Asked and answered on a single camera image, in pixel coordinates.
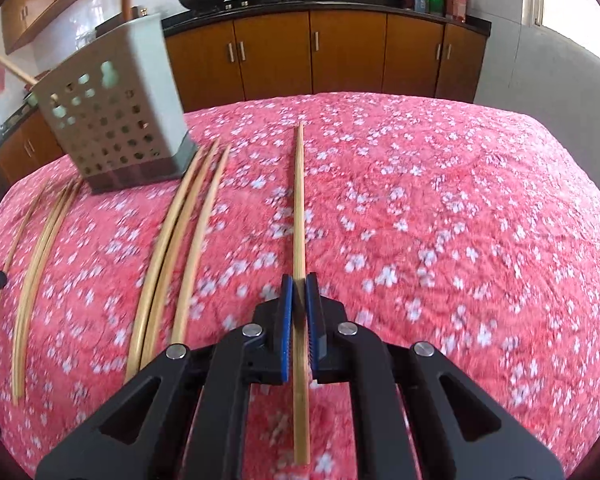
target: wooden stick in basket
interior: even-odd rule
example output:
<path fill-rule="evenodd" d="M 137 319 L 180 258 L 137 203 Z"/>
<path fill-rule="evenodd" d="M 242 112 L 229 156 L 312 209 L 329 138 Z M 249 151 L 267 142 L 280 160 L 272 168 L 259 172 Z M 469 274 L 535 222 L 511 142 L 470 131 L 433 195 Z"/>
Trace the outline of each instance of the wooden stick in basket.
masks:
<path fill-rule="evenodd" d="M 18 387 L 18 398 L 24 396 L 25 392 L 25 372 L 27 370 L 27 346 L 29 343 L 29 325 L 31 322 L 33 307 L 36 303 L 38 289 L 40 288 L 40 280 L 42 279 L 42 274 L 45 271 L 46 261 L 49 259 L 49 254 L 51 254 L 53 244 L 56 241 L 56 237 L 58 236 L 60 228 L 62 227 L 62 222 L 64 222 L 64 218 L 69 212 L 69 209 L 71 209 L 71 206 L 74 203 L 75 197 L 78 195 L 78 191 L 80 190 L 81 186 L 82 180 L 78 178 L 74 183 L 73 189 L 71 189 L 70 191 L 68 190 L 64 196 L 64 203 L 62 204 L 60 213 L 58 214 L 58 218 L 56 218 L 56 222 L 54 223 L 51 232 L 49 233 L 48 239 L 46 240 L 45 247 L 42 251 L 42 255 L 40 256 L 40 260 L 38 261 L 38 265 L 36 267 L 36 273 L 34 274 L 31 283 L 31 288 L 27 295 L 27 303 L 23 312 L 22 324 L 20 326 L 20 345 L 18 346 L 18 355 L 16 357 L 16 384 Z"/>
<path fill-rule="evenodd" d="M 142 284 L 142 292 L 140 293 L 140 300 L 138 301 L 138 310 L 136 311 L 136 319 L 134 321 L 134 328 L 131 334 L 131 344 L 129 347 L 129 356 L 126 360 L 126 375 L 125 383 L 131 379 L 135 374 L 138 373 L 140 368 L 140 358 L 142 357 L 142 346 L 144 346 L 144 335 L 146 333 L 146 325 L 149 319 L 149 311 L 151 309 L 151 303 L 154 299 L 155 285 L 160 275 L 160 269 L 164 261 L 164 255 L 167 251 L 169 240 L 171 240 L 171 234 L 173 233 L 173 227 L 180 215 L 182 209 L 182 203 L 184 202 L 187 189 L 193 178 L 200 157 L 202 153 L 200 150 L 196 153 L 196 156 L 191 161 L 189 169 L 184 174 L 184 177 L 180 181 L 178 190 L 176 191 L 167 216 L 162 223 L 160 228 L 160 234 L 154 245 L 154 252 L 151 255 L 151 261 L 149 267 L 144 276 L 144 283 Z"/>
<path fill-rule="evenodd" d="M 211 162 L 213 161 L 217 150 L 218 139 L 214 141 L 209 149 L 209 152 L 206 154 L 205 161 L 202 164 L 202 167 L 200 167 L 198 176 L 193 181 L 193 186 L 191 186 L 191 190 L 189 191 L 189 195 L 185 200 L 180 217 L 178 218 L 178 222 L 173 231 L 173 235 L 171 236 L 169 249 L 167 250 L 167 255 L 164 259 L 164 263 L 162 264 L 162 270 L 160 271 L 158 285 L 155 288 L 154 301 L 151 306 L 151 314 L 149 315 L 149 324 L 146 328 L 146 334 L 144 336 L 144 348 L 142 349 L 142 360 L 140 362 L 141 368 L 147 366 L 155 358 L 155 345 L 158 339 L 160 322 L 162 321 L 162 315 L 164 313 L 164 302 L 167 299 L 167 290 L 171 284 L 173 267 L 176 265 L 176 260 L 178 259 L 178 254 L 180 253 L 180 246 L 182 245 L 182 239 L 184 238 L 184 233 L 187 230 L 187 225 L 189 224 L 189 219 L 193 213 L 193 208 L 198 200 L 200 189 L 202 188 L 202 184 L 205 181 L 206 174 L 209 171 L 209 167 L 211 167 Z"/>
<path fill-rule="evenodd" d="M 309 383 L 306 319 L 304 316 L 304 126 L 296 129 L 296 170 L 294 179 L 294 282 L 301 305 L 293 316 L 293 391 L 294 391 L 294 461 L 307 465 L 310 460 Z"/>
<path fill-rule="evenodd" d="M 29 295 L 31 291 L 31 286 L 33 283 L 33 279 L 36 275 L 36 269 L 38 268 L 38 264 L 40 262 L 40 258 L 45 250 L 46 242 L 53 230 L 54 225 L 56 224 L 56 220 L 58 219 L 58 215 L 64 205 L 64 200 L 67 197 L 67 193 L 69 189 L 73 186 L 74 182 L 71 181 L 69 184 L 62 188 L 62 191 L 58 194 L 54 205 L 51 209 L 51 213 L 46 218 L 45 225 L 38 237 L 38 241 L 36 242 L 36 246 L 33 249 L 33 253 L 31 256 L 31 260 L 29 263 L 29 268 L 27 269 L 27 273 L 24 278 L 24 283 L 22 284 L 22 290 L 20 291 L 20 299 L 18 300 L 18 308 L 16 310 L 16 321 L 13 329 L 13 351 L 11 353 L 11 397 L 13 403 L 17 405 L 18 399 L 22 396 L 20 387 L 20 382 L 18 380 L 19 377 L 19 355 L 20 348 L 22 346 L 22 332 L 24 329 L 24 317 L 25 310 L 27 307 L 27 301 L 29 300 Z"/>
<path fill-rule="evenodd" d="M 24 229 L 27 226 L 27 223 L 29 223 L 29 219 L 31 218 L 31 215 L 33 215 L 33 211 L 38 206 L 38 202 L 40 202 L 40 197 L 42 197 L 42 194 L 45 192 L 45 188 L 46 188 L 46 182 L 43 184 L 40 192 L 33 199 L 33 202 L 31 202 L 31 205 L 29 206 L 29 209 L 27 210 L 26 215 L 24 215 L 22 222 L 20 222 L 20 226 L 18 227 L 18 231 L 16 232 L 16 235 L 13 237 L 13 241 L 11 242 L 11 247 L 9 248 L 9 253 L 7 253 L 7 257 L 4 260 L 4 266 L 2 267 L 2 271 L 5 274 L 7 272 L 9 272 L 9 269 L 11 267 L 11 262 L 13 261 L 13 257 L 15 256 L 16 249 L 18 248 L 18 243 L 20 242 L 20 238 L 22 238 Z M 2 291 L 3 291 L 3 289 L 0 289 L 0 300 L 2 299 Z"/>
<path fill-rule="evenodd" d="M 35 86 L 38 84 L 38 80 L 24 72 L 21 68 L 17 67 L 15 64 L 11 62 L 6 56 L 0 55 L 0 64 L 5 67 L 9 72 L 11 72 L 17 78 L 22 79 L 25 83 L 30 84 L 31 86 Z"/>
<path fill-rule="evenodd" d="M 220 162 L 218 162 L 216 173 L 209 186 L 209 191 L 206 194 L 205 202 L 200 210 L 200 215 L 198 216 L 198 223 L 196 224 L 196 230 L 193 233 L 191 248 L 189 250 L 189 256 L 187 257 L 187 265 L 184 269 L 182 284 L 180 285 L 176 316 L 173 321 L 173 332 L 171 333 L 171 344 L 184 343 L 187 331 L 187 319 L 189 318 L 189 301 L 196 281 L 196 274 L 198 273 L 198 264 L 200 263 L 200 256 L 202 254 L 202 242 L 205 240 L 206 226 L 209 223 L 211 209 L 216 200 L 218 186 L 220 185 L 220 180 L 222 179 L 222 174 L 224 173 L 224 168 L 226 167 L 226 162 L 229 158 L 230 149 L 230 144 L 224 149 Z"/>

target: tablecloth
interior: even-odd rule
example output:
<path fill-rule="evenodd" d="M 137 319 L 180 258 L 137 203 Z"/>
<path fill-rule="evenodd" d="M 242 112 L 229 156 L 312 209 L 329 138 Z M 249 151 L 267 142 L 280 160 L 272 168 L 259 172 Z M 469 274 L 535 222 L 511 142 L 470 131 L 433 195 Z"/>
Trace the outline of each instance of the tablecloth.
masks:
<path fill-rule="evenodd" d="M 387 342 L 431 341 L 573 470 L 600 433 L 600 192 L 541 124 L 469 104 L 355 93 L 245 102 L 186 120 L 202 146 L 233 143 L 190 300 L 190 347 L 248 322 L 291 272 L 293 126 L 302 121 L 306 266 L 322 292 Z M 142 280 L 178 185 L 99 196 L 82 187 L 46 263 L 26 400 L 14 407 L 24 273 L 53 200 L 76 174 L 62 158 L 0 204 L 1 268 L 48 180 L 0 309 L 2 438 L 30 474 L 122 385 Z M 245 478 L 355 478 L 347 387 L 313 383 L 310 402 L 312 461 L 301 470 L 292 466 L 290 387 L 251 389 Z"/>

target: gray plastic basket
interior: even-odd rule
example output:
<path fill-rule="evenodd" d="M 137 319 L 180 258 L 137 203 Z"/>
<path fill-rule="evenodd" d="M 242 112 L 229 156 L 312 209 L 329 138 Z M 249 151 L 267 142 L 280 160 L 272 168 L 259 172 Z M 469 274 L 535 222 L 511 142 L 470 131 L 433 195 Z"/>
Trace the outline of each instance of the gray plastic basket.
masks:
<path fill-rule="evenodd" d="M 178 178 L 196 152 L 159 15 L 104 34 L 32 91 L 93 192 Z"/>

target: pink floral tablecloth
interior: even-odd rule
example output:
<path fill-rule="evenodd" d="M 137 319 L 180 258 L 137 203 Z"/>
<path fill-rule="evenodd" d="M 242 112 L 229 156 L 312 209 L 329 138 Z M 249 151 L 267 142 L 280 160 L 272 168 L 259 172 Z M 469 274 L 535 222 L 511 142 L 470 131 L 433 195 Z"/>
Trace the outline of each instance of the pink floral tablecloth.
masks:
<path fill-rule="evenodd" d="M 600 433 L 600 192 L 526 116 L 351 93 L 188 114 L 202 146 L 215 137 L 233 143 L 190 302 L 188 345 L 215 343 L 248 322 L 291 272 L 298 121 L 306 125 L 306 266 L 324 293 L 387 342 L 437 345 L 571 472 Z M 24 273 L 54 198 L 76 173 L 62 158 L 0 204 L 1 268 L 20 219 L 50 180 L 0 310 L 2 437 L 30 474 L 122 385 L 143 275 L 178 185 L 100 196 L 83 186 L 45 267 L 26 400 L 16 408 L 11 346 Z M 245 478 L 356 476 L 347 387 L 314 383 L 310 395 L 312 462 L 300 470 L 292 466 L 290 388 L 252 388 Z"/>

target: basket base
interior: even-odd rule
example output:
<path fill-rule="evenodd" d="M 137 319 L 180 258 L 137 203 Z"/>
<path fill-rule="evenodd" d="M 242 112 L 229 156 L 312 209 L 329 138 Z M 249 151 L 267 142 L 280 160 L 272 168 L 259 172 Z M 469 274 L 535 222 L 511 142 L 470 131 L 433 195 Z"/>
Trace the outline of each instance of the basket base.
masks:
<path fill-rule="evenodd" d="M 181 178 L 187 171 L 197 150 L 198 145 L 189 135 L 185 135 L 177 153 L 170 158 L 140 162 L 119 170 L 89 176 L 85 180 L 94 194 L 174 180 Z"/>

